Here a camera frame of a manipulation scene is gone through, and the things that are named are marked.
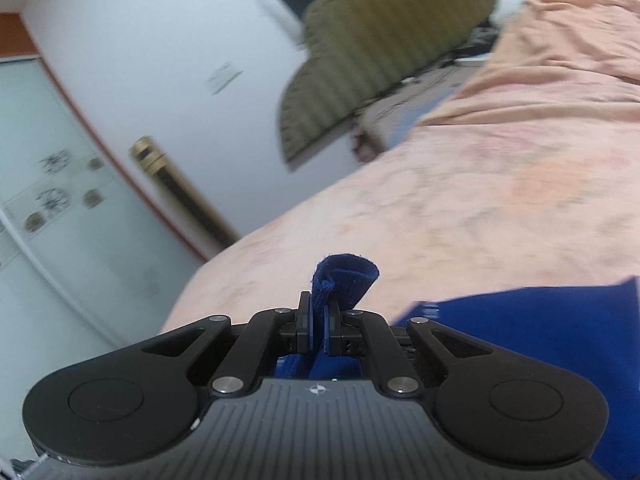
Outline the white wall socket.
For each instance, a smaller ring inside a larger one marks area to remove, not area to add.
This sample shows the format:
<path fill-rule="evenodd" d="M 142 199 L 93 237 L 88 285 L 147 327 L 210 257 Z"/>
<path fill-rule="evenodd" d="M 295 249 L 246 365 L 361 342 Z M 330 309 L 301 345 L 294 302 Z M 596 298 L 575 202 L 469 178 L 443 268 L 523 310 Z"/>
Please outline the white wall socket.
<path fill-rule="evenodd" d="M 212 76 L 208 77 L 206 87 L 211 94 L 218 94 L 242 73 L 243 71 L 236 68 L 232 63 L 224 63 L 214 71 Z"/>

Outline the beige patterned pillow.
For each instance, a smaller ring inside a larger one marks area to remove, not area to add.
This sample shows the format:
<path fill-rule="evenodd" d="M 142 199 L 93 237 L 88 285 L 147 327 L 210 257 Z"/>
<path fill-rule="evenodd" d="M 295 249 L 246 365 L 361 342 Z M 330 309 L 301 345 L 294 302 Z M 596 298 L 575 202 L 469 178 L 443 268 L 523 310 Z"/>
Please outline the beige patterned pillow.
<path fill-rule="evenodd" d="M 401 144 L 414 123 L 453 96 L 485 62 L 487 55 L 445 61 L 405 79 L 385 96 L 357 110 L 352 150 L 360 162 Z"/>

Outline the blue knit sweater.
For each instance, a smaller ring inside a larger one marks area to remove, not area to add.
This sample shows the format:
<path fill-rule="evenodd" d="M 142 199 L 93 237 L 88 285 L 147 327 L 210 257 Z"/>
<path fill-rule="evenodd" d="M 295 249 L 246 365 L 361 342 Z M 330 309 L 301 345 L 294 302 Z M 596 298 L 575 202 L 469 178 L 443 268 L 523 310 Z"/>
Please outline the blue knit sweater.
<path fill-rule="evenodd" d="M 352 310 L 380 276 L 366 258 L 341 254 L 318 263 L 311 279 L 312 324 L 319 336 L 334 292 Z M 608 401 L 608 426 L 593 453 L 614 479 L 639 479 L 639 277 L 620 284 L 529 287 L 429 304 L 418 302 L 396 326 L 424 316 L 454 330 L 570 370 L 590 380 Z M 323 342 L 309 354 L 279 360 L 274 376 L 347 379 L 361 375 L 353 358 L 331 358 Z"/>

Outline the pink bed blanket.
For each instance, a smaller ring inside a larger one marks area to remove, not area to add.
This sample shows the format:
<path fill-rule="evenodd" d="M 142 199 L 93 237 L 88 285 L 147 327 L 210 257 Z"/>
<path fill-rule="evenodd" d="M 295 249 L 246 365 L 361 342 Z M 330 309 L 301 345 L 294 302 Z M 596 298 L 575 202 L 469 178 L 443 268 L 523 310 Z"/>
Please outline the pink bed blanket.
<path fill-rule="evenodd" d="M 372 260 L 366 310 L 639 271 L 639 0 L 527 0 L 406 140 L 202 266 L 166 330 L 292 307 L 319 261 Z"/>

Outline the frosted glass sliding door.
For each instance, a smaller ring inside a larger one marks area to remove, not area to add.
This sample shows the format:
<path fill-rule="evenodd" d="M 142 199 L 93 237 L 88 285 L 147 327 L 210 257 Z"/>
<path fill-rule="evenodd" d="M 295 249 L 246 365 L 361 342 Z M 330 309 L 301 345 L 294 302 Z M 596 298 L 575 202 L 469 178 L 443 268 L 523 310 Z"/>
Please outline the frosted glass sliding door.
<path fill-rule="evenodd" d="M 201 260 L 145 207 L 40 63 L 1 67 L 1 455 L 28 390 L 156 335 Z"/>

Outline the gold tower fan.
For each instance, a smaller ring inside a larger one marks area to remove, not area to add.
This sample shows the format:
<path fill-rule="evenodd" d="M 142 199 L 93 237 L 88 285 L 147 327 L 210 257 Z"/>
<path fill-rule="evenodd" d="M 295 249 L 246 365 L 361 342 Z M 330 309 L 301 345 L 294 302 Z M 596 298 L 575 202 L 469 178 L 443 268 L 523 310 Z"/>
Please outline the gold tower fan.
<path fill-rule="evenodd" d="M 235 229 L 207 203 L 150 136 L 142 136 L 134 142 L 130 155 L 178 211 L 220 249 L 227 249 L 240 239 Z"/>

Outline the olive green padded headboard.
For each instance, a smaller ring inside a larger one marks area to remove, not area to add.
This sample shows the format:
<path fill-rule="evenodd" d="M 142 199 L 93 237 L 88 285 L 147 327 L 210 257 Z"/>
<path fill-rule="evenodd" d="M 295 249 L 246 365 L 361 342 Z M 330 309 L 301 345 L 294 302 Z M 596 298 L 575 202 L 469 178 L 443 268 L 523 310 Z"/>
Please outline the olive green padded headboard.
<path fill-rule="evenodd" d="M 470 36 L 496 0 L 314 0 L 304 14 L 307 61 L 282 94 L 289 164 L 361 104 Z"/>

